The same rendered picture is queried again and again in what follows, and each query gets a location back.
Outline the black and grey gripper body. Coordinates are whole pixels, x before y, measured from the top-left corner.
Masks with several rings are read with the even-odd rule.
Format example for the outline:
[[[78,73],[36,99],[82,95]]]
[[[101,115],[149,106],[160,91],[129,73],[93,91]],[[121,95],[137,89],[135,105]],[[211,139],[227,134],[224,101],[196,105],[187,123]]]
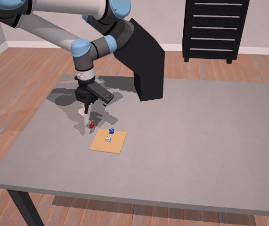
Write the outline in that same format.
[[[75,76],[74,78],[78,81],[79,84],[79,87],[77,87],[77,89],[75,90],[77,101],[84,103],[87,97],[90,98],[91,103],[94,103],[96,100],[98,100],[97,96],[95,96],[88,89],[86,89],[87,85],[95,80],[95,76],[87,81],[82,81],[78,79],[77,76]]]

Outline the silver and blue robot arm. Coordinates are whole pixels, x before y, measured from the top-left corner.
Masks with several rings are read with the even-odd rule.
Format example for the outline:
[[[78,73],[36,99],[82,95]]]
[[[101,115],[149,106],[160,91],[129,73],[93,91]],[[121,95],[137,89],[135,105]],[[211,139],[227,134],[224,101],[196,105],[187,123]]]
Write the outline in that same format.
[[[21,28],[72,53],[77,78],[95,76],[93,61],[115,52],[131,37],[134,25],[124,20],[130,0],[0,0],[0,22]],[[33,11],[79,14],[103,37],[89,41],[41,18]],[[86,87],[108,104],[114,95],[96,81]]]

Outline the orange mat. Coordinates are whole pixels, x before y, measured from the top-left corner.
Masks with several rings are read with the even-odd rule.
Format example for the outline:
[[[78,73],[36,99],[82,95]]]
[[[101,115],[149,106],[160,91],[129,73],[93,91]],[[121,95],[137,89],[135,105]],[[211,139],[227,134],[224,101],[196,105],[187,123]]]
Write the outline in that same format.
[[[109,134],[109,130],[99,129],[89,150],[120,154],[126,134],[122,131]],[[110,142],[106,141],[107,136],[111,136]]]

